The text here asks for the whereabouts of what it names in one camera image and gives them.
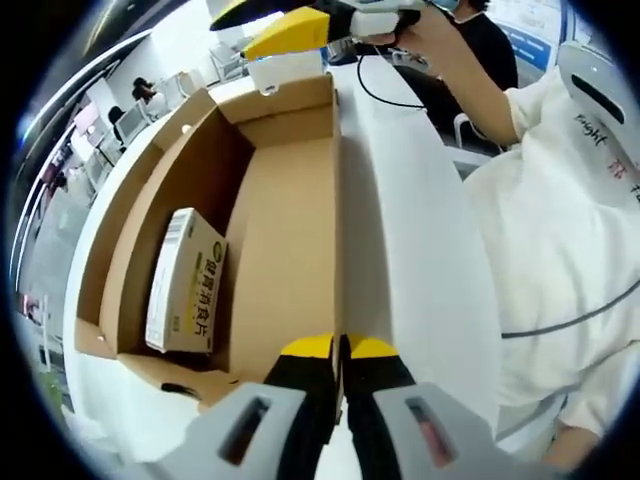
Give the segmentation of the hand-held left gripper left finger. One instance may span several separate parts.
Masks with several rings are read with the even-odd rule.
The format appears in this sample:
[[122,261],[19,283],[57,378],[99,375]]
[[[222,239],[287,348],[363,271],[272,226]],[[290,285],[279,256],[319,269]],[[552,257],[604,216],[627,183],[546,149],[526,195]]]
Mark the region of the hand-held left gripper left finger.
[[137,463],[137,479],[311,479],[336,419],[334,338],[285,346],[260,383],[245,383],[187,428],[174,450]]

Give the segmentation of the person's right hand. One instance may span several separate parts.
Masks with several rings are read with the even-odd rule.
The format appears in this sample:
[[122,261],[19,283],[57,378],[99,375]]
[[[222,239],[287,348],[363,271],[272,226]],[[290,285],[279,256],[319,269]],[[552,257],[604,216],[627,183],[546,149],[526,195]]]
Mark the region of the person's right hand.
[[427,4],[414,25],[406,27],[400,33],[377,34],[362,37],[361,41],[375,46],[395,44],[409,51],[424,53],[438,42],[447,40],[455,29],[443,11],[433,4]]

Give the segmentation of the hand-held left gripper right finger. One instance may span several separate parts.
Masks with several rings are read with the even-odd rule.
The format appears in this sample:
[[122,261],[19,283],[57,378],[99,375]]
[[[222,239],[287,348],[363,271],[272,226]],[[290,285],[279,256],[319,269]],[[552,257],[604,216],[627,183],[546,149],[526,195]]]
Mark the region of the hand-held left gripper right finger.
[[340,338],[347,421],[365,479],[560,479],[500,449],[490,426],[433,383],[418,383],[386,342]]

